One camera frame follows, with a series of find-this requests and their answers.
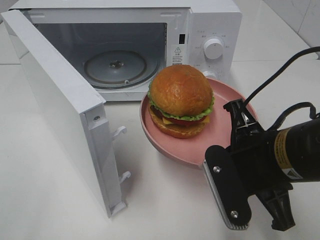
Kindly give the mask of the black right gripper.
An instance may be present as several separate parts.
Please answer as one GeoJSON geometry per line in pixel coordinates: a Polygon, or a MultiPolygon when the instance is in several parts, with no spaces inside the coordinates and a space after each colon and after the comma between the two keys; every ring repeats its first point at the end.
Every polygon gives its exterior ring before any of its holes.
{"type": "Polygon", "coordinates": [[[275,154],[278,136],[288,137],[290,128],[264,131],[256,118],[237,99],[223,108],[230,114],[231,154],[247,196],[255,195],[272,216],[271,228],[286,231],[295,226],[289,191],[293,186],[279,166],[275,154]]]}

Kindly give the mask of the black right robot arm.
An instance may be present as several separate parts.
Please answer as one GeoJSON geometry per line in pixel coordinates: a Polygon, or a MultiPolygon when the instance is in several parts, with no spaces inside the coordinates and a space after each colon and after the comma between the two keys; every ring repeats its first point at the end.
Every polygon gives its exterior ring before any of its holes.
{"type": "Polygon", "coordinates": [[[243,105],[223,106],[232,127],[227,151],[247,195],[258,197],[274,230],[286,231],[295,226],[292,184],[320,180],[320,115],[312,103],[296,103],[265,130],[243,105]]]}

